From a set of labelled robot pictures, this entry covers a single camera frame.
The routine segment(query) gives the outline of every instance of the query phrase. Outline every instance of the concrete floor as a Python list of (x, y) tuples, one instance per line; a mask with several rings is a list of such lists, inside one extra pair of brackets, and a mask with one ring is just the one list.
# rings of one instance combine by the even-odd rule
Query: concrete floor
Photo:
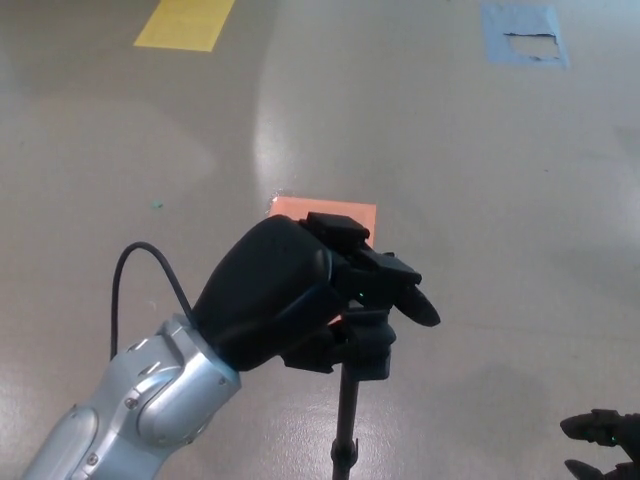
[[(568, 71), (487, 63), (474, 0), (237, 0), (213, 54), (132, 47), (154, 0), (4, 0), (1, 477), (96, 386), (119, 252), (195, 299), (279, 191), (376, 203), (443, 317), (394, 319), (354, 480), (623, 460), (558, 422), (640, 411), (640, 6), (555, 3)], [(142, 254), (123, 287), (123, 344), (178, 310)], [(338, 382), (249, 373), (159, 478), (329, 478)]]

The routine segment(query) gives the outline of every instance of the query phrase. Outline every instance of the orange paper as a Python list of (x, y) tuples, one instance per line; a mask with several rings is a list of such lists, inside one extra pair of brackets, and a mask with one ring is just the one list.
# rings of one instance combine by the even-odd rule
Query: orange paper
[[(367, 240), (373, 247), (373, 234), (376, 227), (376, 206), (367, 203), (335, 202), (332, 200), (312, 200), (310, 198), (276, 197), (271, 204), (272, 215), (286, 215), (293, 220), (307, 218), (309, 212), (331, 213), (334, 215), (346, 215), (353, 218), (363, 227), (367, 228), (371, 235)], [(329, 323), (335, 323), (340, 317)]]

